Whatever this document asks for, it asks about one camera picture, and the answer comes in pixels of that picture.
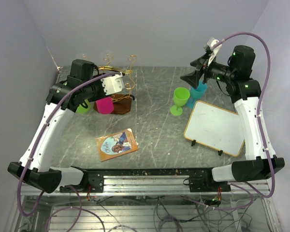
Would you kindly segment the pink plastic wine glass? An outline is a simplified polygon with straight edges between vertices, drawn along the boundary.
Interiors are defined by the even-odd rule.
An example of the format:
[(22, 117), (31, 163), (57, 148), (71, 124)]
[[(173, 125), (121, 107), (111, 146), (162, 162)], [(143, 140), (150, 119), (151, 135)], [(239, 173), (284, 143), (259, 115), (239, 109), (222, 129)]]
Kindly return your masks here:
[(100, 114), (110, 114), (114, 111), (114, 104), (111, 97), (106, 97), (95, 101), (94, 109)]

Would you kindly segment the light green plastic wine glass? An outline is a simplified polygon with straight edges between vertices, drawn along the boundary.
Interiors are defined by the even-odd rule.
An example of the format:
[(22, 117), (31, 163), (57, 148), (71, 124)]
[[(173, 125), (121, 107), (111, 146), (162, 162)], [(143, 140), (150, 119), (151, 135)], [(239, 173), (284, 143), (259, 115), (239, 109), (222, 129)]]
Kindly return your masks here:
[(90, 109), (90, 103), (89, 103), (88, 100), (85, 100), (83, 103), (81, 103), (81, 104), (78, 106), (78, 108), (77, 108), (77, 110), (76, 110), (76, 113), (78, 113), (78, 114), (83, 114), (83, 113), (88, 112), (89, 109)]

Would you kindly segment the clear wine glass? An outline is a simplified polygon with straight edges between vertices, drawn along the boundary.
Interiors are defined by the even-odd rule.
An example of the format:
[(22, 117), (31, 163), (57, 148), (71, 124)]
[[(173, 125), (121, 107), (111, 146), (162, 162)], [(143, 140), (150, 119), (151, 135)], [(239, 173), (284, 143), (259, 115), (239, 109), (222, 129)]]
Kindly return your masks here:
[(109, 65), (114, 59), (114, 53), (111, 50), (103, 50), (101, 51), (101, 57)]

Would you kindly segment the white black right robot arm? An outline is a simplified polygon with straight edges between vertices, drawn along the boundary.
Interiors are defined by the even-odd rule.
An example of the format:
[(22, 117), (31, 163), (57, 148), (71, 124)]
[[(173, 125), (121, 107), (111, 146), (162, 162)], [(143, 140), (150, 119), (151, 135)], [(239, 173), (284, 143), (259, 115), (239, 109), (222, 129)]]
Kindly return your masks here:
[(205, 47), (205, 54), (192, 61), (194, 72), (181, 76), (191, 87), (197, 87), (202, 78), (226, 84), (226, 91), (239, 115), (246, 146), (244, 161), (212, 168), (212, 174), (204, 178), (208, 191), (216, 190), (221, 182), (245, 182), (271, 179), (285, 166), (278, 158), (270, 142), (261, 110), (264, 91), (257, 80), (250, 77), (255, 60), (253, 48), (237, 45), (228, 59), (228, 64), (216, 62), (217, 48)]

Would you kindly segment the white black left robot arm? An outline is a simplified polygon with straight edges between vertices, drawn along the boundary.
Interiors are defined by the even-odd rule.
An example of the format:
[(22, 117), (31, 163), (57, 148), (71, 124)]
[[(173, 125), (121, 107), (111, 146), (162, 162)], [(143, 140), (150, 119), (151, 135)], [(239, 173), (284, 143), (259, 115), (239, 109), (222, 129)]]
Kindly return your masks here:
[(89, 180), (80, 169), (54, 168), (51, 161), (58, 140), (78, 106), (86, 99), (105, 97), (100, 77), (93, 75), (97, 70), (93, 62), (76, 59), (72, 62), (67, 83), (51, 87), (42, 120), (29, 147), (18, 162), (8, 166), (8, 172), (19, 180), (18, 193), (23, 183), (47, 193), (68, 184), (78, 192), (88, 188)]

